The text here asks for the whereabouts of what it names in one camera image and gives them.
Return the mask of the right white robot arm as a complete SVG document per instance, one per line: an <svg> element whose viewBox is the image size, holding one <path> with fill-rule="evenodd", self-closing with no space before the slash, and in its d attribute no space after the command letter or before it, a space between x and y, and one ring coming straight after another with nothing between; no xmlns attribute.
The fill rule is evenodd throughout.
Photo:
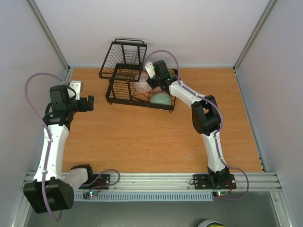
<svg viewBox="0 0 303 227"><path fill-rule="evenodd" d="M177 76L172 77L164 61L148 61L144 68L148 73L147 83L150 87L161 87L191 108L193 127L202 136L207 153L210 186L218 188L225 184L230 171L220 142L222 120L216 99L212 95L204 96L194 91Z"/></svg>

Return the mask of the blue yellow sun bowl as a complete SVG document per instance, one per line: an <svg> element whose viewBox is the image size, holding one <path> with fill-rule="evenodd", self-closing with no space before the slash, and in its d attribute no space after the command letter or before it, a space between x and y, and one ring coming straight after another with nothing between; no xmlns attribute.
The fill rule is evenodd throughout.
<svg viewBox="0 0 303 227"><path fill-rule="evenodd" d="M171 77L174 77L176 75L175 71L171 67L167 67L167 70Z"/></svg>

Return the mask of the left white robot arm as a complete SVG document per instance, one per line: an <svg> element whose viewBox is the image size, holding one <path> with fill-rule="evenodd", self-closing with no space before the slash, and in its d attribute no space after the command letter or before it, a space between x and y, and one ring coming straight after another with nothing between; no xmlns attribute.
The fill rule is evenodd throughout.
<svg viewBox="0 0 303 227"><path fill-rule="evenodd" d="M70 209L75 191L81 186L91 188L95 184L89 164L72 167L67 176L62 174L63 152L73 117L77 112L94 109L94 96L81 97L82 87L82 82L72 81L49 90L51 102L42 118L44 143L40 162L33 181L23 188L37 214Z"/></svg>

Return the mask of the black wire dish rack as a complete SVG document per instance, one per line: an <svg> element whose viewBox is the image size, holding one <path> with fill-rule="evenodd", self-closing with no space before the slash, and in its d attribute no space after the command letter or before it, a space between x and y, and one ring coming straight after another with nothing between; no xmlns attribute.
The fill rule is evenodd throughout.
<svg viewBox="0 0 303 227"><path fill-rule="evenodd" d="M116 38L107 51L99 77L107 79L106 100L109 104L162 109L172 112L176 98L170 96L170 105L152 103L154 91L139 91L135 83L143 79L147 44L143 40Z"/></svg>

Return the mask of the red eye pattern bowl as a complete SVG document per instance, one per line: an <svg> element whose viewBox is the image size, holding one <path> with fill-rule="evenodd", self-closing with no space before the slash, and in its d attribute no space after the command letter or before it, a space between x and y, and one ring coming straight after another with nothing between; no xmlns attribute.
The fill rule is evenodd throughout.
<svg viewBox="0 0 303 227"><path fill-rule="evenodd" d="M139 92L149 92L152 88L147 83L147 79L149 78L148 73L142 72L140 75L140 79L137 82L134 82L134 88Z"/></svg>

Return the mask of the light green bowl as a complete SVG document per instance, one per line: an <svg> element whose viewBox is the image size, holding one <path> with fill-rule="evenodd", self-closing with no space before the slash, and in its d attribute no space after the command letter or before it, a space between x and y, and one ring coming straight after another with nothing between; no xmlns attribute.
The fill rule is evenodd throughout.
<svg viewBox="0 0 303 227"><path fill-rule="evenodd" d="M158 92L152 96L151 103L160 105L171 105L171 98L166 92Z"/></svg>

